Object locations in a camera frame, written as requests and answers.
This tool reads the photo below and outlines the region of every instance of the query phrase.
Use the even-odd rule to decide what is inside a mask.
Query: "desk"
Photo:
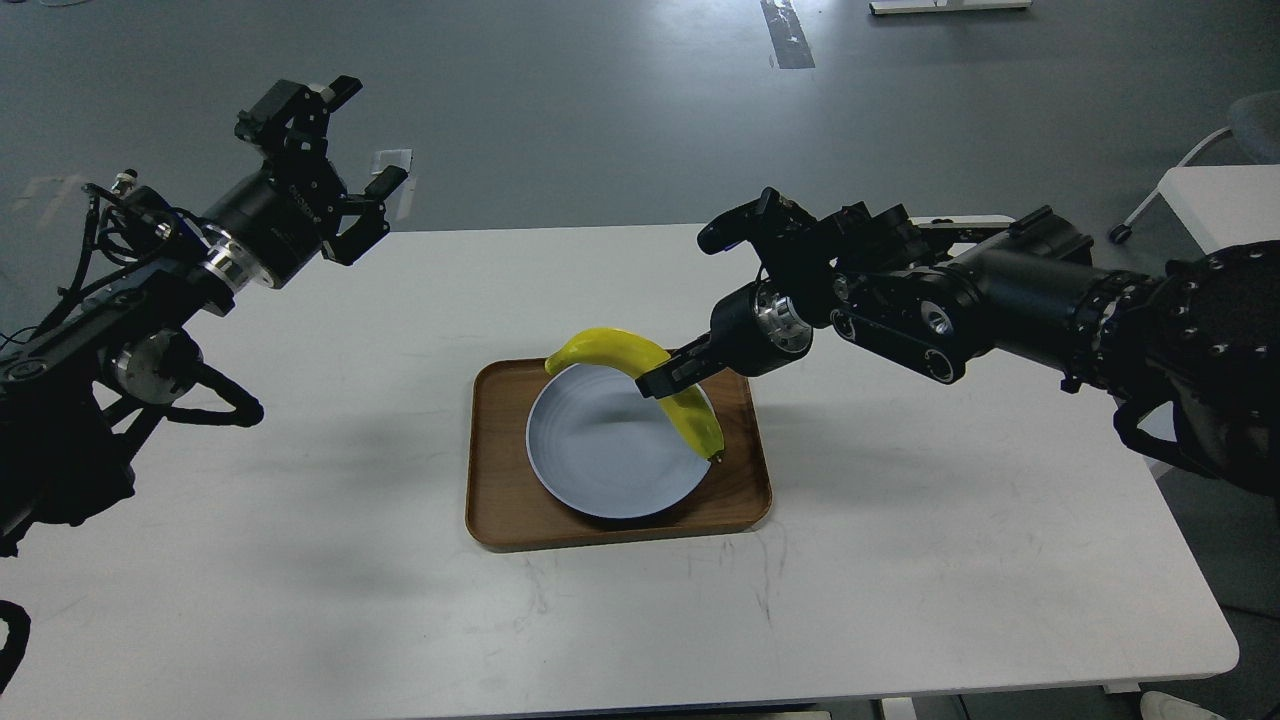
[[[1280,240],[1280,165],[1172,168],[1158,188],[1204,252]]]
[[[138,496],[37,525],[0,715],[553,714],[1103,684],[1236,644],[1100,392],[1002,354],[941,387],[823,333],[753,380],[753,532],[495,555],[471,380],[617,324],[667,345],[755,275],[698,225],[403,233],[189,324],[257,428],[165,425]]]

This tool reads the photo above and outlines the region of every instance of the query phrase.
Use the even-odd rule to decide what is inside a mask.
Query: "floor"
[[[806,69],[781,67],[792,53],[749,0],[52,4],[0,5],[5,331],[67,282],[79,183],[134,167],[202,210],[256,167],[236,111],[282,77],[364,81],[330,127],[330,158],[355,188],[375,151],[413,150],[396,229],[695,223],[773,184],[815,214],[856,200],[922,215],[1051,204],[1098,238],[1231,100],[1280,87],[1280,5],[1262,0],[893,18],[795,0]],[[1202,161],[1244,158],[1225,142]],[[1160,273],[1197,255],[1157,202],[1096,261]],[[1161,488],[1220,601],[1280,612],[1274,507],[1181,473]],[[1280,702],[1280,623],[1228,619],[1236,670],[1152,687],[1258,717]],[[978,719],[1137,717],[1132,696],[1096,688],[965,705]],[[918,706],[963,716],[955,698]],[[863,702],[823,708],[872,717]]]

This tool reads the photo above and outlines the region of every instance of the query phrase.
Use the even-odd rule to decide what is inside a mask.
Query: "chair wheel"
[[[1129,240],[1129,236],[1132,234],[1133,228],[1120,223],[1119,225],[1111,228],[1111,232],[1107,233],[1107,240],[1110,240],[1112,245],[1121,245],[1124,241]]]

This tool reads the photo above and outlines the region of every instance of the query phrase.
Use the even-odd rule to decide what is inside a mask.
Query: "chair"
[[[1244,154],[1254,163],[1260,165],[1280,164],[1280,90],[1249,95],[1231,102],[1228,109],[1228,126],[1211,132],[1174,167],[1181,168],[1189,164],[1211,145],[1228,136],[1234,136]],[[1160,190],[1152,190],[1123,223],[1111,228],[1107,240],[1116,245],[1129,240],[1129,236],[1133,234],[1133,223],[1147,210],[1157,195],[1160,195]]]

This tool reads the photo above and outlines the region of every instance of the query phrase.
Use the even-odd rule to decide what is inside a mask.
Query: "yellow banana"
[[[556,375],[575,363],[607,365],[622,370],[631,379],[662,365],[671,354],[649,338],[617,328],[585,329],[547,359],[547,373]],[[671,424],[694,452],[708,460],[724,456],[724,433],[716,411],[698,387],[690,387],[658,401]]]

